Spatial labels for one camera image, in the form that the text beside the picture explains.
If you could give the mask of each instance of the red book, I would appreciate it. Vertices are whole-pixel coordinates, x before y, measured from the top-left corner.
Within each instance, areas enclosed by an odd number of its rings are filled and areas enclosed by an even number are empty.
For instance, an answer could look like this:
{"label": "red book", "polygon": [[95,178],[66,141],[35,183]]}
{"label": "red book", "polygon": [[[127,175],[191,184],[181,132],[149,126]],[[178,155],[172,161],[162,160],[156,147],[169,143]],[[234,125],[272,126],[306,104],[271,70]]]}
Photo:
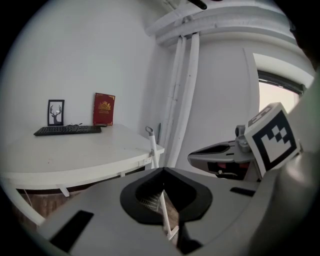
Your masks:
{"label": "red book", "polygon": [[115,96],[96,93],[93,105],[93,125],[112,126],[114,120]]}

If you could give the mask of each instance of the window frame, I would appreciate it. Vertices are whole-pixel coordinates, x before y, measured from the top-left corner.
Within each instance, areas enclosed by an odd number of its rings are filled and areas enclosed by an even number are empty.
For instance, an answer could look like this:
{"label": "window frame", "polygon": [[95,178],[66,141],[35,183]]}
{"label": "window frame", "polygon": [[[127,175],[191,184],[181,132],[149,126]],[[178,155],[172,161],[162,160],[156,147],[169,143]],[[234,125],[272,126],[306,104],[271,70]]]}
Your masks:
{"label": "window frame", "polygon": [[270,72],[258,70],[258,79],[260,83],[269,84],[272,86],[289,90],[293,93],[298,94],[300,97],[306,91],[306,86],[304,84],[299,84],[290,79],[284,78],[280,75],[273,74]]}

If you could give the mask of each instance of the white stick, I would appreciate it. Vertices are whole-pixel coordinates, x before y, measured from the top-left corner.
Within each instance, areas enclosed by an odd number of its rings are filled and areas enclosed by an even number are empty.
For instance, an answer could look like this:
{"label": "white stick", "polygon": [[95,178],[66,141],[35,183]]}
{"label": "white stick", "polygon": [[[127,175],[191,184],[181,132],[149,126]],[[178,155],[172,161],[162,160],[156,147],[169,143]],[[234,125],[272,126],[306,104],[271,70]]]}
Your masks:
{"label": "white stick", "polygon": [[[145,130],[149,133],[149,140],[150,140],[150,145],[151,145],[151,155],[152,155],[152,161],[154,164],[155,168],[159,168],[159,159],[158,159],[158,154],[157,154],[157,144],[156,144],[156,137],[154,130],[147,126]],[[163,213],[163,218],[164,218],[164,226],[166,227],[166,230],[168,231],[168,237],[171,237],[171,229],[170,229],[170,223],[169,223],[169,218],[168,218],[168,212],[167,212],[167,207],[166,207],[166,201],[165,201],[165,196],[164,192],[161,193],[160,195],[160,203],[162,207],[162,213]]]}
{"label": "white stick", "polygon": [[191,50],[190,50],[187,78],[186,78],[185,88],[183,92],[181,111],[180,111],[177,127],[176,127],[174,138],[173,138],[169,160],[167,163],[168,167],[176,166],[178,156],[181,150],[181,145],[186,133],[189,115],[191,111],[192,99],[194,97],[196,80],[197,80],[199,47],[200,47],[199,33],[195,33],[192,35],[192,39],[191,39]]}
{"label": "white stick", "polygon": [[173,68],[172,68],[172,74],[171,74],[171,80],[170,80],[170,87],[169,87],[169,94],[166,100],[165,105],[165,112],[164,112],[164,121],[161,129],[161,136],[160,136],[160,142],[159,144],[161,146],[165,145],[165,139],[166,139],[166,133],[168,128],[168,122],[169,122],[169,115],[170,115],[170,109],[172,100],[174,98],[174,92],[175,92],[175,85],[177,81],[177,74],[178,74],[178,66],[179,66],[179,60],[180,60],[180,52],[181,52],[181,46],[182,46],[182,39],[181,37],[178,39],[178,43],[176,44],[176,50],[175,50],[175,56],[173,61]]}

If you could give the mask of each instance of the deer silhouette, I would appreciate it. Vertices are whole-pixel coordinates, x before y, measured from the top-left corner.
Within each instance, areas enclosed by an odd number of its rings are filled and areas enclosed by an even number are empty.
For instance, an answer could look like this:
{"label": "deer silhouette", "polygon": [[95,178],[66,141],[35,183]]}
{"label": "deer silhouette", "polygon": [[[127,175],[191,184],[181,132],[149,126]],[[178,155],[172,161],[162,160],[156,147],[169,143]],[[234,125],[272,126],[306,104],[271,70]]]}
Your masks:
{"label": "deer silhouette", "polygon": [[53,108],[54,105],[52,105],[50,107],[50,114],[51,116],[53,117],[53,124],[54,125],[59,125],[61,124],[61,122],[57,121],[57,115],[60,115],[61,114],[61,106],[59,105],[59,113],[55,114],[54,112],[52,112],[52,108]]}

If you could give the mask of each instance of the black opening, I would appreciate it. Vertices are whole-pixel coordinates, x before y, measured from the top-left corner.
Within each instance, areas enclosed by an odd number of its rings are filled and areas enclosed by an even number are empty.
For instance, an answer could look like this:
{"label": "black opening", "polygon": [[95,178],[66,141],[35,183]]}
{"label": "black opening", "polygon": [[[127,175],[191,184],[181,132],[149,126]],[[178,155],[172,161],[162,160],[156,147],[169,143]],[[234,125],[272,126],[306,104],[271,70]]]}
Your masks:
{"label": "black opening", "polygon": [[216,145],[216,146],[203,149],[201,151],[193,152],[190,155],[206,155],[206,154],[218,154],[218,153],[220,154],[220,153],[226,152],[229,149],[230,149],[229,145]]}
{"label": "black opening", "polygon": [[93,215],[93,213],[88,211],[78,211],[50,242],[62,251],[69,252]]}
{"label": "black opening", "polygon": [[202,10],[207,9],[207,5],[202,2],[201,0],[188,0],[190,3],[193,3],[194,5],[198,6]]}
{"label": "black opening", "polygon": [[253,197],[255,194],[254,190],[241,188],[241,187],[233,187],[230,189],[230,191],[240,195],[248,196],[248,197]]}
{"label": "black opening", "polygon": [[220,167],[217,162],[207,162],[207,166],[209,172],[214,173],[218,178],[237,181],[243,181],[248,171],[248,168],[244,168],[236,162],[226,162],[225,168]]}
{"label": "black opening", "polygon": [[122,190],[121,206],[129,216],[141,224],[162,225],[162,215],[148,209],[140,202],[143,198],[163,190],[179,213],[177,249],[183,254],[193,252],[202,244],[188,236],[184,225],[186,222],[201,219],[210,207],[213,196],[206,186],[169,168],[158,168]]}

